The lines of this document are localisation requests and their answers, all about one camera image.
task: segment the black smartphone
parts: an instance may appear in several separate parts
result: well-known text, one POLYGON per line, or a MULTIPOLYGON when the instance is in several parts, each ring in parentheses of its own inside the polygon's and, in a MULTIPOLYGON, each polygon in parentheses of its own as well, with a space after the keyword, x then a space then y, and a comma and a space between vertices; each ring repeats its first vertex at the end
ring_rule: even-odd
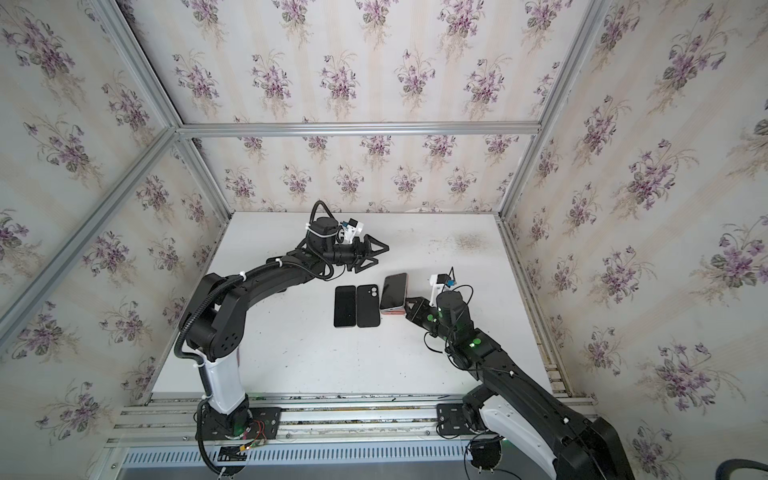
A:
POLYGON ((333 326, 355 326, 356 301, 355 286, 346 285, 336 288, 336 303, 333 306, 333 326))
POLYGON ((379 288, 376 285, 357 287, 357 326, 379 326, 379 288))
POLYGON ((384 279, 382 287, 381 309, 383 314, 405 313, 406 288, 408 287, 408 274, 398 273, 384 279))

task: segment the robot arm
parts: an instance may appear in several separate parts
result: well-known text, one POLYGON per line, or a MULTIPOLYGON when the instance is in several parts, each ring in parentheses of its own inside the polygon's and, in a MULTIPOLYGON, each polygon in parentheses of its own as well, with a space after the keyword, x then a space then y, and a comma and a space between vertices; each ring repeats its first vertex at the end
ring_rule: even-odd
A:
POLYGON ((555 479, 634 480, 616 430, 563 405, 520 369, 493 338, 475 328, 459 291, 440 293, 436 306, 406 300, 406 319, 445 340, 453 365, 482 385, 462 401, 476 432, 496 432, 555 479))

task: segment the vent grille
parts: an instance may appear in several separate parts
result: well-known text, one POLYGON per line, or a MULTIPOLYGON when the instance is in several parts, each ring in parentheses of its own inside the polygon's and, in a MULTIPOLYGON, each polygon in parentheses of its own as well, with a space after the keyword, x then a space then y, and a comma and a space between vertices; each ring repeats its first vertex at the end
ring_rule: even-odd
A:
MULTIPOLYGON (((412 442, 355 442, 293 445, 265 445, 248 452, 243 462, 215 462, 219 447, 207 450, 218 465, 310 465, 338 463, 434 462, 462 460, 461 440, 419 440, 412 442)), ((196 446, 133 447, 123 468, 161 468, 202 465, 196 446)))

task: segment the white tabletop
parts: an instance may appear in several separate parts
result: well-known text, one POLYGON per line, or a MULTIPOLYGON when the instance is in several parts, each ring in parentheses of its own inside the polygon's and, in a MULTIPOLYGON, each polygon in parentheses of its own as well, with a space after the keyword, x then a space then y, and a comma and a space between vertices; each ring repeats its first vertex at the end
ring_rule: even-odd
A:
MULTIPOLYGON (((409 275, 409 296, 429 297, 429 276, 451 266, 459 284, 475 289, 475 326, 499 342, 533 380, 551 391, 515 277, 492 215, 335 214, 365 224, 363 234, 390 247, 379 265, 338 280, 311 280, 272 295, 247 314, 240 344, 240 378, 249 393, 456 394, 478 383, 445 355, 424 347, 424 330, 404 316, 382 316, 376 328, 333 327, 334 289, 382 285, 409 275)), ((210 267, 222 276, 249 270, 292 250, 308 214, 238 212, 210 267)), ((461 289, 465 299, 469 289, 461 289)), ((432 348, 439 339, 427 337, 432 348)), ((153 392, 202 392, 190 360, 168 356, 153 392)))

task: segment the black mounting plate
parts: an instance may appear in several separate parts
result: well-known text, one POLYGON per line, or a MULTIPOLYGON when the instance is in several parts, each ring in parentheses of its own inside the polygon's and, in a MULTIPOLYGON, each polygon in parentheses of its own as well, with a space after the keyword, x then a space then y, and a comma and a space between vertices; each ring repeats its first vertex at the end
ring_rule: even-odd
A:
POLYGON ((474 435, 464 420, 461 403, 437 404, 437 433, 444 437, 474 435))

